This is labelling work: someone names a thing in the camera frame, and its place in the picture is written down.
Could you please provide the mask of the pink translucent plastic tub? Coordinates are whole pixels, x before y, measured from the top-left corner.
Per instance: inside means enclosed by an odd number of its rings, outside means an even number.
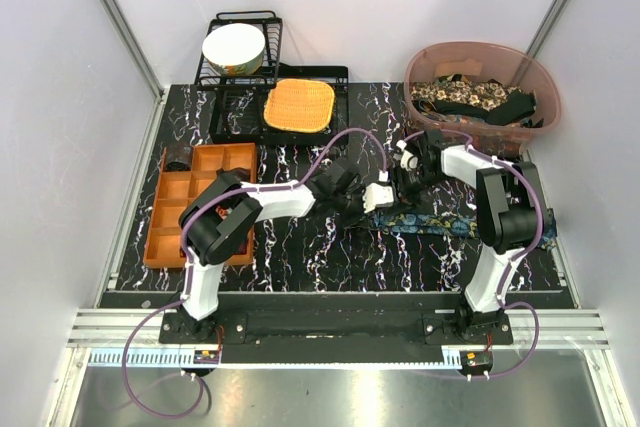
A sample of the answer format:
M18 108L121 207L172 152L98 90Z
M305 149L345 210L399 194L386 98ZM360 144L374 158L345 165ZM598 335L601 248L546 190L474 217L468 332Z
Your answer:
M561 98L548 71L509 47L444 42L408 64L404 95L418 129L460 131L489 154L517 157L561 118Z

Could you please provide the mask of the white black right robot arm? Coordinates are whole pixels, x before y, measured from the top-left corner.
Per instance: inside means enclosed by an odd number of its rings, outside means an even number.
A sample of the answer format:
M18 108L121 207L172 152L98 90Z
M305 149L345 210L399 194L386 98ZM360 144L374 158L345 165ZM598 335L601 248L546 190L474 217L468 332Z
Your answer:
M484 154L465 138L447 146L440 131L415 132L396 143L395 159L424 185L450 177L475 190L480 256L453 321L457 337L472 344L503 323L511 279L550 221L533 163Z

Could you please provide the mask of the pile of patterned ties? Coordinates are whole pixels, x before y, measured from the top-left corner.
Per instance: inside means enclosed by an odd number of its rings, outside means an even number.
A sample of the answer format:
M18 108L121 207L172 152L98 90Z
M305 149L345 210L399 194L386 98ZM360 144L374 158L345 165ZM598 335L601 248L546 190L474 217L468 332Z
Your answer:
M411 84L410 98L417 111L431 120L522 128L544 125L543 120L533 120L537 108L533 92L495 79L476 82L461 74L441 76Z

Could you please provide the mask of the aluminium frame rail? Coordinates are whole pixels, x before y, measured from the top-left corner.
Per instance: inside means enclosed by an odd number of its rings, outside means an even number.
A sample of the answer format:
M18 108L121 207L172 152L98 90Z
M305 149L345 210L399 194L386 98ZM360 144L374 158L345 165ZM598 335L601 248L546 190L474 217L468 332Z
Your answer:
M74 321L69 344L121 346L132 337L140 345L258 342L267 337L292 339L389 339L429 345L486 345L543 349L566 346L605 349L609 342L593 310L510 310L481 333L457 332L449 311L239 309L192 322L170 309L152 315L126 309L84 309Z

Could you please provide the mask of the white ceramic bowl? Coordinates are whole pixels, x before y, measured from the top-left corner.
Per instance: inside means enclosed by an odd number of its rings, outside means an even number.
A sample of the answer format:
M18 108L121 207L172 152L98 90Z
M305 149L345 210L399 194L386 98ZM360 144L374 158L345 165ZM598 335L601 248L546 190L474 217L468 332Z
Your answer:
M252 75L263 63L266 40L258 27L232 23L209 33L201 50L204 58L220 75Z

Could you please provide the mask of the orange woven mat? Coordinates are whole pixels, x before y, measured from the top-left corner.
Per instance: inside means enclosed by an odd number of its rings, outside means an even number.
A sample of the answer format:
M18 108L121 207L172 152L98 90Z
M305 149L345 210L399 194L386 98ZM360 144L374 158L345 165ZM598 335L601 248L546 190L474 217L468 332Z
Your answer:
M285 132L318 133L329 126L335 101L336 94L328 83L283 79L268 94L264 121Z

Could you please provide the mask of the dark blue patterned rolled tie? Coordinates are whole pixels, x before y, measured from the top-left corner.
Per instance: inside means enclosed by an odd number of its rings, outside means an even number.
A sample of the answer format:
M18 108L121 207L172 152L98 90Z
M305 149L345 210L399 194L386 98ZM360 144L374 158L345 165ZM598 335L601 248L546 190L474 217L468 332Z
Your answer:
M174 144L166 149L164 172L190 171L193 160L193 147L189 144Z

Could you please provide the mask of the wooden compartment organizer box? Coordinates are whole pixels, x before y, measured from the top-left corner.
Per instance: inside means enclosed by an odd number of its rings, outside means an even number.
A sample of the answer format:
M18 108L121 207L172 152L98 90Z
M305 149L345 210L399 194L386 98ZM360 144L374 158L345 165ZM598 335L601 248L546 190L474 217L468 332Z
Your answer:
M150 269L184 266L180 215L219 174L232 171L247 182L257 180L257 147L253 143L195 146L191 170L185 172L163 171L167 148L161 158L143 255L143 264Z

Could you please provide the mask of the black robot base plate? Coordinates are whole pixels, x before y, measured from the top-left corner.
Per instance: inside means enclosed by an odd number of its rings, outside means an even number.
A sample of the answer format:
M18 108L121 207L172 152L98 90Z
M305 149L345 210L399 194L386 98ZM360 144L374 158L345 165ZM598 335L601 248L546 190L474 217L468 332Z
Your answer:
M398 337L427 345L507 346L514 341L507 318L489 332L462 334L454 315L416 310L253 310L227 311L202 321L191 321L182 313L165 314L161 320L162 344L241 345L264 338L320 339L363 336Z

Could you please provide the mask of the blue floral patterned tie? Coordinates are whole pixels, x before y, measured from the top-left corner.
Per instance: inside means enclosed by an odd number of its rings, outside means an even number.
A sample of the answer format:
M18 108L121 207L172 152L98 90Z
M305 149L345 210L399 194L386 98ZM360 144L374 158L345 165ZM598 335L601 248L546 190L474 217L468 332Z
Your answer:
M415 209L403 211L380 210L366 215L347 215L341 219L345 228L360 228L391 234L437 235L479 239L475 215L452 212L427 214Z

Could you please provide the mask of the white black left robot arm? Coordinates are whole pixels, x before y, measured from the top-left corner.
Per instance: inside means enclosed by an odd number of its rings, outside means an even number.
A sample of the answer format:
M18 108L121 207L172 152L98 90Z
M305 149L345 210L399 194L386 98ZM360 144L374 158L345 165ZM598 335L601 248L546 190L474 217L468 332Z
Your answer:
M180 294L181 331L196 343L215 333L223 267L247 241L256 223L325 215L349 220L364 215L363 184L355 164L338 159L302 180L252 184L223 172L181 214L181 250L186 256Z

